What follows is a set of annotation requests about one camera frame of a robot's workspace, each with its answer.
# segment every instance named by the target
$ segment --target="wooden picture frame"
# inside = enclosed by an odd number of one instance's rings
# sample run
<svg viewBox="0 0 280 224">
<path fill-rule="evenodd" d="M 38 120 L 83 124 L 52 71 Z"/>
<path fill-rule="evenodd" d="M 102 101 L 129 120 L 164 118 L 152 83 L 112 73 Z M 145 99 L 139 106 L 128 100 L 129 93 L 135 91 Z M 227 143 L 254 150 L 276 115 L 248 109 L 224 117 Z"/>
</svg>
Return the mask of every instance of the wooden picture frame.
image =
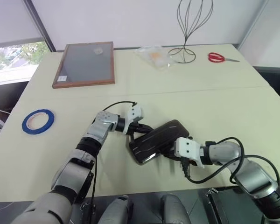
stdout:
<svg viewBox="0 0 280 224">
<path fill-rule="evenodd" d="M 76 47 L 76 51 L 80 49 L 80 51 L 83 51 L 83 53 L 87 53 L 87 55 L 79 55 L 79 53 L 74 52 L 74 48 Z M 87 76 L 86 79 L 89 80 L 79 80 L 79 81 L 71 81 L 67 77 L 72 78 L 80 78 L 78 77 L 78 71 L 81 69 L 81 66 L 79 66 L 79 60 L 74 55 L 78 55 L 78 57 L 81 57 L 82 64 L 88 66 L 91 63 L 91 57 L 95 59 L 95 62 L 92 63 L 93 67 L 97 69 L 97 71 L 92 71 L 91 68 L 82 68 L 83 71 L 80 73 L 85 74 L 84 76 Z M 68 66 L 68 68 L 73 69 L 74 71 L 71 71 L 70 73 L 67 73 L 65 64 L 68 63 L 73 66 Z M 107 76 L 107 78 L 99 79 L 100 74 L 102 76 Z M 95 42 L 95 43 L 76 43 L 76 44 L 67 44 L 60 62 L 60 65 L 58 67 L 58 70 L 56 72 L 52 87 L 54 89 L 56 88 L 68 88 L 68 87 L 79 87 L 79 86 L 90 86 L 90 85 L 104 85 L 104 84 L 114 84 L 115 83 L 115 77 L 114 77 L 114 56 L 113 56 L 113 42 Z"/>
</svg>

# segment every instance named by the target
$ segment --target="wire hat stand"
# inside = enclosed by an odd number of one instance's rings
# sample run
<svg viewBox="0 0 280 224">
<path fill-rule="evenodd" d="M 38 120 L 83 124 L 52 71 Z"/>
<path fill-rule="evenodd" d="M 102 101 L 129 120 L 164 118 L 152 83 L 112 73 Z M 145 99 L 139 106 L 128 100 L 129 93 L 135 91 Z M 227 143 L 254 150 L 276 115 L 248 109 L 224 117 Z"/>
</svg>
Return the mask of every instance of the wire hat stand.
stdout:
<svg viewBox="0 0 280 224">
<path fill-rule="evenodd" d="M 192 14 L 190 12 L 193 11 L 193 9 L 192 9 L 193 7 L 191 8 L 191 3 L 194 0 L 189 0 L 184 20 L 182 19 L 182 16 L 181 16 L 181 4 L 183 1 L 184 0 L 180 0 L 180 2 L 178 4 L 177 11 L 176 11 L 176 17 L 177 17 L 178 25 L 180 26 L 180 28 L 182 30 L 185 41 L 184 41 L 183 46 L 173 48 L 168 53 L 171 56 L 171 58 L 178 63 L 190 63 L 196 59 L 196 54 L 194 51 L 192 51 L 191 49 L 189 49 L 187 47 L 187 41 L 188 41 L 189 37 L 196 30 L 198 30 L 201 26 L 203 26 L 210 19 L 210 16 L 214 9 L 214 2 L 213 2 L 213 0 L 210 0 L 211 1 L 210 9 L 208 10 L 206 16 L 203 17 L 202 16 L 203 0 L 200 0 L 201 1 L 200 7 L 199 7 L 197 13 L 193 14 L 196 16 L 195 16 L 194 20 L 192 21 L 192 23 L 189 23 L 189 16 L 190 16 L 190 14 Z"/>
</svg>

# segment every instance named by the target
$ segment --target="white wall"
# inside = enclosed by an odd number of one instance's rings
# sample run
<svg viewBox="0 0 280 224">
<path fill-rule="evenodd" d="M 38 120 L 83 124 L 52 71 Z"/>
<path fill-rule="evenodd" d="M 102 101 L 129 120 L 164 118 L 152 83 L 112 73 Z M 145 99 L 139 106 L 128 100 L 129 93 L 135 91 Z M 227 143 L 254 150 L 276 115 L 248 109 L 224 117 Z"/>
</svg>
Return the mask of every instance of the white wall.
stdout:
<svg viewBox="0 0 280 224">
<path fill-rule="evenodd" d="M 205 0 L 209 7 L 210 0 Z M 263 0 L 214 0 L 208 23 L 188 44 L 239 43 Z M 114 47 L 183 44 L 179 0 L 33 0 L 57 50 L 68 43 L 114 41 Z"/>
<path fill-rule="evenodd" d="M 269 0 L 240 52 L 253 66 L 280 67 L 280 0 Z"/>
<path fill-rule="evenodd" d="M 0 0 L 0 43 L 41 37 L 22 0 Z"/>
</svg>

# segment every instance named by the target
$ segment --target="window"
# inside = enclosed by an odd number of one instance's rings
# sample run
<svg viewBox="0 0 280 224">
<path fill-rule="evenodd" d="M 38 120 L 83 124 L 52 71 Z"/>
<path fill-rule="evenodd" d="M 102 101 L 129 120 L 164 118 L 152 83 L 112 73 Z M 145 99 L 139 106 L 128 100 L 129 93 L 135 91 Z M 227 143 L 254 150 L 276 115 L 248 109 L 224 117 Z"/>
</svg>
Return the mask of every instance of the window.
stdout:
<svg viewBox="0 0 280 224">
<path fill-rule="evenodd" d="M 0 85 L 29 81 L 48 52 L 45 42 L 0 48 Z"/>
</svg>

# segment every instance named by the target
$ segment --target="painter's tape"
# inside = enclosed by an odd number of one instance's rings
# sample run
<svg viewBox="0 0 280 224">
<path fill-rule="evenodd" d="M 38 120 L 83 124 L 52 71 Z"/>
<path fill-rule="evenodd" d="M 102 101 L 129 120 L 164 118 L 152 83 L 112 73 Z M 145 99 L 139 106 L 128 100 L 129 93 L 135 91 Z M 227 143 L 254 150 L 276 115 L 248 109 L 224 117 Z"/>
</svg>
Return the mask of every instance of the painter's tape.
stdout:
<svg viewBox="0 0 280 224">
<path fill-rule="evenodd" d="M 33 118 L 35 118 L 36 116 L 38 116 L 40 114 L 44 114 L 44 113 L 47 114 L 49 117 L 48 122 L 44 126 L 38 128 L 38 129 L 31 129 L 30 124 L 31 124 L 31 121 L 33 120 Z M 28 134 L 43 133 L 52 126 L 52 124 L 54 122 L 54 118 L 55 118 L 54 114 L 50 110 L 40 109 L 40 110 L 34 111 L 34 112 L 28 114 L 28 116 L 23 120 L 22 129 L 24 132 L 26 132 Z"/>
</svg>

